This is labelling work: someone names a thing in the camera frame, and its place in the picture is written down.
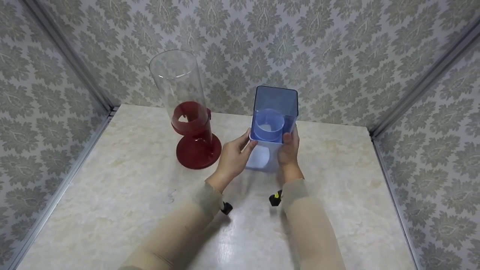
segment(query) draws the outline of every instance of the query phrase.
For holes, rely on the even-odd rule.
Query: beige long sleeve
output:
[[[119,270],[170,270],[188,243],[220,210],[222,195],[205,183],[148,235]]]
[[[282,205],[300,257],[301,270],[344,270],[332,225],[321,202],[310,197],[303,179],[283,185]]]
[[[220,210],[222,195],[205,183],[177,206],[119,270],[170,270],[188,243]],[[283,186],[282,205],[300,256],[301,270],[344,270],[335,233],[321,203],[302,179]]]

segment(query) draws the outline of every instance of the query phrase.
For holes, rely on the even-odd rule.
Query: blue plastic box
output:
[[[275,172],[282,135],[292,132],[299,114],[298,93],[293,89],[258,86],[253,106],[250,139],[258,141],[247,162],[249,170]]]

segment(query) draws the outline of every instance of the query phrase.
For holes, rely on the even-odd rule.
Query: metal frame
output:
[[[60,183],[59,187],[57,188],[57,191],[55,191],[52,198],[50,198],[50,200],[48,201],[43,211],[40,213],[40,216],[37,218],[32,228],[28,231],[27,235],[25,236],[25,239],[22,241],[21,248],[15,251],[14,255],[10,259],[10,262],[6,264],[6,266],[8,266],[7,268],[8,270],[15,270],[18,267],[18,265],[24,258],[25,254],[28,252],[28,250],[32,246],[36,237],[42,230],[43,226],[45,225],[45,223],[47,223],[47,220],[52,214],[53,210],[55,209],[57,204],[60,202],[60,199],[62,198],[63,194],[65,194],[65,191],[67,190],[68,186],[72,182],[73,178],[75,177],[79,169],[82,167],[83,163],[85,162],[88,155],[94,148],[95,144],[97,143],[102,133],[107,128],[108,123],[110,122],[110,119],[111,119],[110,117],[105,116],[100,126],[92,134],[92,137],[85,145],[85,148],[80,153],[75,163],[73,163],[67,176]]]
[[[36,0],[20,0],[20,3],[25,7],[28,13],[30,13],[32,19],[36,22],[38,27],[42,29],[43,33],[49,37],[50,41],[58,49],[68,65],[73,69],[73,72],[84,84],[85,88],[102,105],[105,111],[111,111],[114,108],[113,103],[108,96],[105,95],[105,91],[98,86],[95,78],[92,76],[82,59],[71,47],[67,38],[51,18],[46,8]]]
[[[387,187],[388,187],[388,192],[390,193],[390,197],[391,197],[392,202],[395,206],[395,212],[396,212],[396,215],[398,217],[398,221],[400,221],[400,225],[402,226],[403,235],[405,236],[405,239],[407,240],[407,245],[408,245],[408,249],[410,251],[410,255],[412,256],[413,262],[415,263],[415,268],[417,270],[420,270],[421,269],[420,259],[418,258],[417,253],[415,253],[415,250],[413,249],[414,245],[413,245],[413,241],[410,237],[410,234],[408,233],[407,221],[405,220],[403,215],[400,214],[400,211],[398,211],[399,203],[398,203],[397,197],[394,195],[395,192],[394,192],[392,184],[391,184],[392,180],[390,179],[390,175],[388,174],[388,169],[385,166],[385,162],[384,162],[384,159],[381,155],[380,148],[378,146],[378,142],[372,140],[372,143],[373,143],[373,149],[375,150],[375,154],[377,155],[378,163],[380,164],[380,168],[382,169],[382,173],[383,173],[384,178],[385,178],[385,183],[387,184]]]
[[[93,75],[88,70],[82,59],[77,55],[75,50],[69,44],[66,36],[62,33],[62,30],[57,26],[55,21],[51,18],[46,8],[38,2],[38,0],[20,0],[20,3],[30,13],[33,20],[42,29],[45,35],[49,37],[54,46],[58,49],[60,54],[64,57],[68,65],[73,69],[75,74],[79,77],[86,89],[95,97],[95,99],[101,104],[109,115],[104,118],[101,125],[94,132],[85,148],[77,158],[75,163],[70,168],[69,173],[63,179],[59,185],[57,191],[47,203],[45,209],[41,212],[40,216],[36,220],[33,227],[27,233],[25,239],[22,241],[21,248],[17,249],[12,258],[10,259],[10,266],[8,270],[15,270],[25,254],[28,252],[30,246],[35,241],[36,237],[42,230],[43,226],[49,219],[50,215],[58,205],[63,194],[67,190],[68,186],[72,182],[73,178],[87,159],[89,153],[94,148],[96,142],[99,140],[103,131],[108,126],[108,123],[114,116],[118,109],[118,106],[114,106],[105,91],[98,85]],[[413,249],[413,242],[410,238],[407,229],[407,222],[403,215],[398,211],[398,200],[394,196],[394,190],[391,186],[390,175],[386,168],[385,162],[381,155],[378,142],[376,139],[382,135],[391,125],[393,125],[406,111],[411,108],[422,96],[427,92],[430,87],[437,82],[445,73],[448,72],[453,65],[464,56],[468,50],[474,46],[475,43],[480,40],[480,17],[477,18],[474,23],[465,27],[464,31],[460,33],[459,38],[455,40],[452,46],[443,54],[443,56],[437,60],[432,67],[425,72],[421,78],[404,94],[404,96],[397,102],[397,104],[391,108],[385,116],[371,129],[370,137],[373,143],[373,148],[377,156],[378,162],[382,169],[382,173],[385,178],[385,182],[388,187],[391,199],[396,209],[398,219],[400,221],[404,236],[407,240],[407,244],[410,250],[410,254],[415,263],[416,269],[421,269],[420,259]]]
[[[465,27],[459,38],[437,60],[432,67],[412,86],[412,88],[391,108],[370,132],[372,138],[378,138],[393,125],[432,85],[447,73],[480,40],[480,17]]]

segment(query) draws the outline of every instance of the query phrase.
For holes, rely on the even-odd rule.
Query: red plastic stand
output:
[[[178,105],[172,117],[173,129],[183,138],[177,144],[177,159],[183,166],[199,170],[215,163],[222,152],[222,144],[212,134],[210,127],[211,112],[195,101],[186,101]],[[188,122],[180,121],[185,117]]]

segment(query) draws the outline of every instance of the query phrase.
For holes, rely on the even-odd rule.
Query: hand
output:
[[[278,164],[283,172],[285,182],[303,179],[303,173],[300,170],[297,158],[299,145],[300,137],[295,125],[291,134],[283,134],[283,145],[278,151]]]
[[[239,138],[223,145],[216,171],[206,180],[220,193],[245,169],[253,148],[258,144],[257,141],[250,141],[249,135],[250,128]]]

